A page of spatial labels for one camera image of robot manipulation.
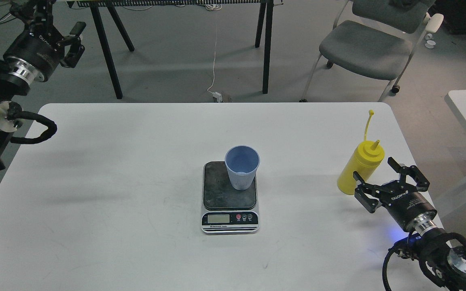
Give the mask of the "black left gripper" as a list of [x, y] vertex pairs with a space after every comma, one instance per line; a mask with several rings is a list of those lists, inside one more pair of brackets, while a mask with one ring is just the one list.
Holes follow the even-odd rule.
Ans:
[[25, 29], [3, 55], [9, 74], [25, 82], [46, 82], [59, 66], [75, 68], [85, 52], [81, 34], [85, 22], [76, 22], [70, 35], [63, 37], [53, 24], [55, 0], [11, 0], [10, 13]]

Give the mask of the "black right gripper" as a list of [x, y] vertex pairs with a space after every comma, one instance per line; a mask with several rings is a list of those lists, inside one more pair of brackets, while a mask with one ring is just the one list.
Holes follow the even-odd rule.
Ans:
[[[353, 172], [356, 181], [355, 198], [369, 213], [374, 213], [377, 208], [383, 206], [393, 217], [404, 232], [414, 229], [414, 219], [425, 215], [428, 219], [434, 219], [438, 214], [434, 206], [420, 194], [426, 192], [430, 182], [417, 166], [405, 166], [397, 163], [392, 157], [387, 160], [389, 166], [399, 173], [399, 179], [381, 186], [369, 184], [361, 175]], [[407, 183], [407, 177], [411, 177], [415, 185]]]

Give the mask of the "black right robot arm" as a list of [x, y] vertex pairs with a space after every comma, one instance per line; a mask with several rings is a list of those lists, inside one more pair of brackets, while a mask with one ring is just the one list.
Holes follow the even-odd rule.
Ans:
[[435, 225], [438, 212], [422, 195], [430, 183], [415, 165], [404, 166], [392, 157], [387, 162], [399, 174], [399, 179], [381, 186], [369, 184], [358, 172], [353, 172], [357, 201], [370, 213], [384, 207], [408, 233], [388, 249], [381, 271], [383, 287], [387, 291], [391, 289], [387, 266], [396, 254], [403, 259], [417, 260], [424, 276], [436, 286], [466, 291], [466, 238]]

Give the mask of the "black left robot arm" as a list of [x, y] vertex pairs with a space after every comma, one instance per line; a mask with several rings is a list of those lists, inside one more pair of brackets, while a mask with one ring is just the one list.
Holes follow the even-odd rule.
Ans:
[[57, 132], [54, 121], [25, 111], [13, 96], [26, 96], [34, 82], [46, 82], [61, 65], [74, 68], [85, 51], [81, 34], [85, 22], [76, 22], [68, 36], [53, 24], [53, 0], [12, 0], [9, 13], [24, 30], [0, 59], [0, 171], [8, 143], [38, 144]]

